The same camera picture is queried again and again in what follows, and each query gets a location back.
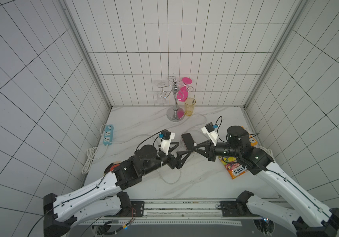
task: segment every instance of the glass cup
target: glass cup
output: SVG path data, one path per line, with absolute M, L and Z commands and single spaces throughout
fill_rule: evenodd
M 186 98 L 184 101 L 185 104 L 185 114 L 186 116 L 191 116 L 193 113 L 193 109 L 195 108 L 196 100 L 194 98 Z

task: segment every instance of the blue power strip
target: blue power strip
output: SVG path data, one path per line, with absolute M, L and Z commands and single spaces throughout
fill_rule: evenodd
M 105 130 L 104 130 L 104 145 L 111 145 L 113 142 L 113 130 L 114 127 L 113 125 L 105 125 Z

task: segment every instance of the chrome base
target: chrome base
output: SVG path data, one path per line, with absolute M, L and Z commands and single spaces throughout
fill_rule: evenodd
M 184 110 L 180 107 L 174 110 L 173 107 L 171 107 L 167 111 L 167 118 L 173 122 L 178 122 L 184 118 Z

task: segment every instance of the metal mug tree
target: metal mug tree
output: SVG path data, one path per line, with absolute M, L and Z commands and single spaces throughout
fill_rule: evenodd
M 180 84 L 177 82 L 177 79 L 174 76 L 169 76 L 168 77 L 168 81 L 171 83 L 171 85 L 165 86 L 165 82 L 160 82 L 158 83 L 158 88 L 160 88 L 160 96 L 162 98 L 167 98 L 169 97 L 169 95 L 171 94 L 171 92 L 173 93 L 173 97 L 175 99 L 175 105 L 171 108 L 168 109 L 167 111 L 167 117 L 169 120 L 171 121 L 180 121 L 184 118 L 184 110 L 182 108 L 179 107 L 179 102 L 178 100 L 181 100 L 185 97 L 184 93 L 180 90 L 179 86 L 184 86 L 186 87 L 186 91 L 187 92 L 193 92 L 193 87 L 191 87 L 189 84 Z M 165 91 L 163 90 L 163 88 L 168 87 L 168 89 L 170 87 L 171 90 Z

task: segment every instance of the gray floor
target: gray floor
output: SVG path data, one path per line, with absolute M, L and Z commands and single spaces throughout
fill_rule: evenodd
M 263 237 L 254 226 L 252 220 L 241 220 L 242 227 L 226 225 L 132 225 L 118 232 L 118 237 L 216 237 L 216 236 L 239 236 L 239 237 Z M 80 237 L 88 226 L 81 225 L 73 228 L 68 237 Z M 90 228 L 82 237 L 93 237 Z M 295 236 L 286 228 L 275 224 L 273 237 Z

